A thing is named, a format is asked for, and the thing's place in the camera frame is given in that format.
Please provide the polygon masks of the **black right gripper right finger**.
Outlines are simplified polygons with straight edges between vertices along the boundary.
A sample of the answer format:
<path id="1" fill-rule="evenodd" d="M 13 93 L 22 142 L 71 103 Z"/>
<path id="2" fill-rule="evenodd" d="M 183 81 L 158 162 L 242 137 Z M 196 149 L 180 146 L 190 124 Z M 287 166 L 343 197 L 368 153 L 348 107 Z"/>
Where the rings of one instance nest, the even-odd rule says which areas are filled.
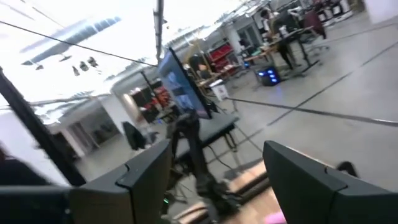
<path id="1" fill-rule="evenodd" d="M 264 142 L 263 160 L 287 224 L 398 224 L 398 192 L 275 141 Z"/>

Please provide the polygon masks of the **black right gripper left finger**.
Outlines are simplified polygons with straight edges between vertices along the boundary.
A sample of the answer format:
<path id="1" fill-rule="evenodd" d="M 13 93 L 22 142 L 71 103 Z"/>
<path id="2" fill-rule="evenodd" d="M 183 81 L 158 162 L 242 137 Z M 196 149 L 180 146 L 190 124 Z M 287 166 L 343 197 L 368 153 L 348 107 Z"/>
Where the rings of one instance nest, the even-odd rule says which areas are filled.
<path id="1" fill-rule="evenodd" d="M 70 191 L 74 224 L 156 224 L 172 151 L 162 140 L 123 165 Z"/>

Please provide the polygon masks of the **light pink paint bottle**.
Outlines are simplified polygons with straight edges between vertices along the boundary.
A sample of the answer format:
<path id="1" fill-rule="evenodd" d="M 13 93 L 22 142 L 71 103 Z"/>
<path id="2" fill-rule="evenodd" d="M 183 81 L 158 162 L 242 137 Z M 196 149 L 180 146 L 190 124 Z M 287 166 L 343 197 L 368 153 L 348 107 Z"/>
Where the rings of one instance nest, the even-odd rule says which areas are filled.
<path id="1" fill-rule="evenodd" d="M 282 211 L 272 213 L 264 217 L 264 224 L 286 224 L 286 219 Z"/>

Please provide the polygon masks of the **black table clamp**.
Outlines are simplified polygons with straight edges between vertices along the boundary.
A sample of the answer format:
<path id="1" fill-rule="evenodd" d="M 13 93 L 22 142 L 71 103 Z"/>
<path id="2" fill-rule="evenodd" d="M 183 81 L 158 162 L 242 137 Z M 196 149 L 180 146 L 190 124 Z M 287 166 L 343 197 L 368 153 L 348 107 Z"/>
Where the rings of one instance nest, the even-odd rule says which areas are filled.
<path id="1" fill-rule="evenodd" d="M 357 173 L 354 165 L 351 162 L 349 162 L 349 161 L 340 162 L 336 166 L 336 170 L 339 170 L 339 171 L 342 171 L 342 172 L 346 172 L 349 175 L 352 175 L 354 177 L 358 177 L 358 173 Z"/>

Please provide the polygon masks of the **black office chair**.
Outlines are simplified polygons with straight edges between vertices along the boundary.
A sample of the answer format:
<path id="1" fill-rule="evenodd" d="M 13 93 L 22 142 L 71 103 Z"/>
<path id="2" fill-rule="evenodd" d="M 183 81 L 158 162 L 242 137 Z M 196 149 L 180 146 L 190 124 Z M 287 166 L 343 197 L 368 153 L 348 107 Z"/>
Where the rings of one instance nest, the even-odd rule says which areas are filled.
<path id="1" fill-rule="evenodd" d="M 131 123 L 122 122 L 124 134 L 132 150 L 138 151 L 139 149 L 146 148 L 146 138 L 141 132 Z"/>

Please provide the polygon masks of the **grey cart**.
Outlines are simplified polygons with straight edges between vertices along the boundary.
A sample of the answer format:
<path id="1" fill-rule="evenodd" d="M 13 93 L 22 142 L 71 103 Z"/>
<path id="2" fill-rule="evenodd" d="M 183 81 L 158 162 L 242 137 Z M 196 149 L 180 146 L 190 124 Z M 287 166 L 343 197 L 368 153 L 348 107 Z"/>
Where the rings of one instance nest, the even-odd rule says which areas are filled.
<path id="1" fill-rule="evenodd" d="M 213 113 L 212 119 L 199 118 L 200 147 L 203 149 L 217 141 L 235 128 L 239 117 L 234 114 Z M 182 159 L 188 155 L 189 145 L 187 140 L 181 140 L 177 146 L 176 159 Z"/>

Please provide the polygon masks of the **flat monitor screen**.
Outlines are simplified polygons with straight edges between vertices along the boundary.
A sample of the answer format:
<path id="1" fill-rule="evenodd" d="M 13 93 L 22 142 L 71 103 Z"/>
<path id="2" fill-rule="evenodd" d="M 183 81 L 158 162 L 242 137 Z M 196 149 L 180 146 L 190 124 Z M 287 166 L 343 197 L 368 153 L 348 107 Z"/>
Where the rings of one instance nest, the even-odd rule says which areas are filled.
<path id="1" fill-rule="evenodd" d="M 181 113 L 194 111 L 200 118 L 212 118 L 204 96 L 188 76 L 172 48 L 165 53 L 157 67 L 157 73 Z"/>

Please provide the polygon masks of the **computer tower with lights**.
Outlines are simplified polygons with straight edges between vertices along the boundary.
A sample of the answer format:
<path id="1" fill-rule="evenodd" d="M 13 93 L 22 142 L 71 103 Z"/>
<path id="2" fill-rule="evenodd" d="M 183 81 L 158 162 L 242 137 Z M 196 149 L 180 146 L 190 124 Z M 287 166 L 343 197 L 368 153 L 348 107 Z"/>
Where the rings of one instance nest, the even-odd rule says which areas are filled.
<path id="1" fill-rule="evenodd" d="M 263 86 L 275 86 L 281 82 L 281 77 L 274 66 L 263 67 L 256 72 Z"/>

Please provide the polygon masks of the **white floor sign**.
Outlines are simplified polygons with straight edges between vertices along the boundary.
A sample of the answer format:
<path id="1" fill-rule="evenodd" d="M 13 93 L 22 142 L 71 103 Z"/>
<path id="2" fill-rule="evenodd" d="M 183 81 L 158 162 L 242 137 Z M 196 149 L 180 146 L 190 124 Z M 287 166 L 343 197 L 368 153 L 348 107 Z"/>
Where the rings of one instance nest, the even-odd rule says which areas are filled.
<path id="1" fill-rule="evenodd" d="M 223 80 L 219 79 L 210 85 L 211 90 L 219 101 L 223 101 L 229 97 L 228 90 Z"/>

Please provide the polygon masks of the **red storage shelf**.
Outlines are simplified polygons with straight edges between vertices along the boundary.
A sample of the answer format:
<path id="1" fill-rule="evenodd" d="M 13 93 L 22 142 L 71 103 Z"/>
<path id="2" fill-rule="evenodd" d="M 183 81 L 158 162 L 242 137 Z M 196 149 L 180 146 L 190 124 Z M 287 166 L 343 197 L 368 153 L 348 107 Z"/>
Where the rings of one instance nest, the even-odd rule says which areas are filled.
<path id="1" fill-rule="evenodd" d="M 208 52 L 211 60 L 211 70 L 213 72 L 226 72 L 230 70 L 233 65 L 229 61 L 228 56 L 233 53 L 233 48 L 229 43 L 225 43 Z"/>

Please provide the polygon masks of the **wooden-top desk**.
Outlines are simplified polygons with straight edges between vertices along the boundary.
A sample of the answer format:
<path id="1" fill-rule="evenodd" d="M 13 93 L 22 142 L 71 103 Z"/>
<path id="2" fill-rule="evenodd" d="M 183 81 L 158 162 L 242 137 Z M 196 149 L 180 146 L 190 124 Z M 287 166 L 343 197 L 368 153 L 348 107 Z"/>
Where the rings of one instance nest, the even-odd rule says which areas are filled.
<path id="1" fill-rule="evenodd" d="M 320 62 L 319 60 L 316 60 L 316 61 L 314 61 L 314 62 L 311 62 L 311 61 L 310 61 L 310 59 L 309 59 L 309 57 L 308 57 L 307 50 L 305 49 L 305 47 L 304 47 L 304 45 L 303 45 L 303 42 L 302 42 L 302 40 L 300 39 L 300 36 L 301 36 L 305 31 L 308 31 L 308 30 L 311 30 L 311 29 L 312 29 L 312 27 L 308 27 L 308 28 L 305 28 L 305 29 L 297 29 L 297 30 L 295 30 L 295 31 L 293 31 L 293 32 L 290 32 L 290 33 L 286 34 L 285 36 L 278 37 L 276 40 L 274 40 L 273 42 L 271 42 L 271 43 L 269 44 L 269 46 L 266 47 L 265 50 L 262 50 L 261 53 L 259 53 L 259 54 L 257 54 L 257 55 L 251 55 L 251 56 L 249 56 L 249 57 L 244 57 L 244 58 L 243 58 L 243 61 L 244 61 L 244 62 L 249 62 L 249 61 L 251 61 L 251 60 L 255 60 L 255 59 L 260 58 L 260 57 L 263 57 L 263 56 L 270 56 L 270 57 L 271 57 L 271 56 L 272 56 L 272 53 L 277 51 L 277 46 L 276 46 L 276 45 L 277 45 L 278 43 L 280 43 L 281 41 L 289 42 L 289 39 L 292 39 L 292 40 L 298 42 L 298 45 L 299 45 L 299 47 L 300 47 L 300 51 L 301 51 L 301 53 L 302 53 L 302 55 L 303 55 L 303 59 L 304 59 L 304 61 L 305 61 L 306 64 L 307 64 L 307 66 L 306 66 L 303 70 L 301 70 L 301 73 L 304 73 L 304 72 L 308 71 L 310 68 L 312 68 L 314 65 L 316 65 L 316 64 L 318 64 L 318 63 Z"/>

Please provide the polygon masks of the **white pillar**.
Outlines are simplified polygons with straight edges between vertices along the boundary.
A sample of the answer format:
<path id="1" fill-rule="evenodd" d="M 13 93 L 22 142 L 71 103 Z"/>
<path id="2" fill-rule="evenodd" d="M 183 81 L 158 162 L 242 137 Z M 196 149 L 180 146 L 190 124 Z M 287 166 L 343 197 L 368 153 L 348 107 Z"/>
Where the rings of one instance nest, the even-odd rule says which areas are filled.
<path id="1" fill-rule="evenodd" d="M 227 24 L 223 26 L 223 33 L 228 39 L 228 42 L 232 46 L 234 52 L 236 54 L 240 53 L 241 51 L 241 45 L 239 43 L 240 37 L 234 26 L 232 24 Z"/>

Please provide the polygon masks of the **black aluminium table frame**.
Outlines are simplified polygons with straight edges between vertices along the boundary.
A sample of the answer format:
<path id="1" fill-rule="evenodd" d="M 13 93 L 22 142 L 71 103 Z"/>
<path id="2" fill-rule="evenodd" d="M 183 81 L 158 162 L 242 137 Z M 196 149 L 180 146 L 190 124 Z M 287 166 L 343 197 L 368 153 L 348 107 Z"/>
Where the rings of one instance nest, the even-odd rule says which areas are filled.
<path id="1" fill-rule="evenodd" d="M 227 188 L 225 183 L 219 183 L 221 195 L 216 201 L 203 198 L 201 202 L 173 217 L 171 224 L 220 224 L 271 186 L 266 172 L 248 181 L 243 180 L 242 183 L 236 190 Z"/>

